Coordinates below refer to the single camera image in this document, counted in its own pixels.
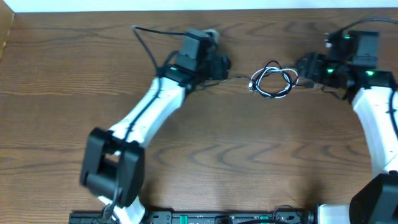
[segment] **wooden table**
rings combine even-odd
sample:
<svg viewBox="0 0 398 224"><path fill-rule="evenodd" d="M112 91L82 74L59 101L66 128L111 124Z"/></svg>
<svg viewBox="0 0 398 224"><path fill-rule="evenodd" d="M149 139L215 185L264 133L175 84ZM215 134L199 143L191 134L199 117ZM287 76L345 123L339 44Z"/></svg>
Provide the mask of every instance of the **wooden table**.
<svg viewBox="0 0 398 224"><path fill-rule="evenodd" d="M102 204L79 186L88 133L123 118L154 69L131 32L214 28L251 75L276 59L294 63L323 49L323 35L396 9L18 14L0 63L0 223L66 223ZM398 73L398 27L382 31L379 67ZM142 33L158 60L175 37ZM272 210L280 204L349 202L371 179L368 148L351 106L295 88L265 99L233 80L191 94L146 152L146 205L175 210ZM277 90L281 77L264 80Z"/></svg>

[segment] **white wall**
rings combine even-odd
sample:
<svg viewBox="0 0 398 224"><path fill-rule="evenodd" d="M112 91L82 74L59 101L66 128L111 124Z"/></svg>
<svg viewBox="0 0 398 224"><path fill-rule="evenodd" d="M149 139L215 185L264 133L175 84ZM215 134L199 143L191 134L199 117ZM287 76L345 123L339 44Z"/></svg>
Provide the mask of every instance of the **white wall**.
<svg viewBox="0 0 398 224"><path fill-rule="evenodd" d="M398 0L4 0L14 12L398 7Z"/></svg>

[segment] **green terminal block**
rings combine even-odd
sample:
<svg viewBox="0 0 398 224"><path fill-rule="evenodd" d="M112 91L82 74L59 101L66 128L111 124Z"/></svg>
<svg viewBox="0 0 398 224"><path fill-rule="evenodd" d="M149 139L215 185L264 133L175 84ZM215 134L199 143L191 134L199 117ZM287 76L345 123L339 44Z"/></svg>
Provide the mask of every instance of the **green terminal block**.
<svg viewBox="0 0 398 224"><path fill-rule="evenodd" d="M262 216L260 216L260 219L268 219L268 216L262 215Z"/></svg>
<svg viewBox="0 0 398 224"><path fill-rule="evenodd" d="M180 224L188 224L188 215L180 216Z"/></svg>

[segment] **connector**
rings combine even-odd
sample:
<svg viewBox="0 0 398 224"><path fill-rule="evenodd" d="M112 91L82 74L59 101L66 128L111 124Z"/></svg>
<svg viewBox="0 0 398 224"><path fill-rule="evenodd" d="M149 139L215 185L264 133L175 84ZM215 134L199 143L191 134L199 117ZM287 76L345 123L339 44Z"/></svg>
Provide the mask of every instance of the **connector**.
<svg viewBox="0 0 398 224"><path fill-rule="evenodd" d="M250 82L248 87L250 91L253 91L253 82Z"/></svg>

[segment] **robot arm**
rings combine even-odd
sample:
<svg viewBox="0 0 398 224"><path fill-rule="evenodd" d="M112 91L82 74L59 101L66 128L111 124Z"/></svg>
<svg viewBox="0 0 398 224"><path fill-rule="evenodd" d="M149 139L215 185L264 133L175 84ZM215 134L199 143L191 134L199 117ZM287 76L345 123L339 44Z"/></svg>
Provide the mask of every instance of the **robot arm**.
<svg viewBox="0 0 398 224"><path fill-rule="evenodd" d="M125 118L109 129L113 132L113 137L123 139L130 127L131 121L137 117L155 96L155 100L132 127L131 134L126 139L127 142L135 141L140 147L146 148L166 118L181 107L185 99L185 87L180 86L178 82L169 78L155 78L152 81L149 91L137 106ZM98 198L105 205L112 203L111 199L105 196L99 196ZM141 205L137 196L130 206L123 208L116 206L114 212L121 223L138 224L145 214L145 208Z"/></svg>
<svg viewBox="0 0 398 224"><path fill-rule="evenodd" d="M88 137L80 184L107 205L102 221L112 222L110 218L115 216L122 224L141 222L145 209L138 192L144 181L144 149L196 85L228 77L231 64L226 55L217 54L215 30L189 30L183 34L175 64L159 69L136 107L109 130L95 128ZM108 159L109 154L120 155L119 162Z"/></svg>
<svg viewBox="0 0 398 224"><path fill-rule="evenodd" d="M389 114L391 93L392 90L386 87L361 88L352 102L365 133L374 178L398 170L398 140Z"/></svg>
<svg viewBox="0 0 398 224"><path fill-rule="evenodd" d="M391 72L377 69L378 32L339 30L329 36L328 55L307 54L297 62L301 76L346 90L364 129L373 180L351 203L320 205L317 223L394 223L398 220L397 85Z"/></svg>

